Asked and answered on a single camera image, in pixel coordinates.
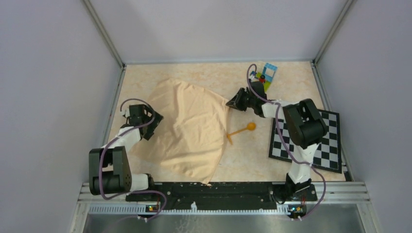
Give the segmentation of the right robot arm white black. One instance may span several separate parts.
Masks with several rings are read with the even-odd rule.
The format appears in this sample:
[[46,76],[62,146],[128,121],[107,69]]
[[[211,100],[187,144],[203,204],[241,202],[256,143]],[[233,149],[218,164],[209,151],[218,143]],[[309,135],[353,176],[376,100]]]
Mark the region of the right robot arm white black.
[[293,151],[286,149],[292,165],[286,175],[285,194],[291,200],[298,200],[311,184],[310,171],[315,152],[327,133],[327,127],[312,99],[299,102],[269,100],[263,84],[252,82],[240,88],[226,106],[239,111],[253,109],[263,118],[273,118],[278,125],[282,119],[287,125]]

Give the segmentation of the peach cloth napkin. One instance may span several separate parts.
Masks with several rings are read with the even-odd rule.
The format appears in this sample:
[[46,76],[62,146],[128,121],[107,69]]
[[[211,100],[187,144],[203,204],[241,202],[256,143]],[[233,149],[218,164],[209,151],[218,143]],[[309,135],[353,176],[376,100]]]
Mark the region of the peach cloth napkin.
[[199,85],[166,79],[148,102],[164,118],[149,140],[132,147],[132,168],[141,159],[190,181],[209,183],[226,144],[227,99]]

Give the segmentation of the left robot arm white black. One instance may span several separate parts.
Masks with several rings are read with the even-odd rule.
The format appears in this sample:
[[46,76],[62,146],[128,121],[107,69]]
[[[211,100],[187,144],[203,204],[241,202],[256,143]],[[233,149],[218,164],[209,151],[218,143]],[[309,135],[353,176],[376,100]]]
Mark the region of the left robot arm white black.
[[133,174],[127,153],[142,139],[149,140],[164,117],[145,104],[121,110],[126,122],[106,145],[89,152],[89,190],[92,195],[137,191],[143,200],[154,198],[156,188],[149,173]]

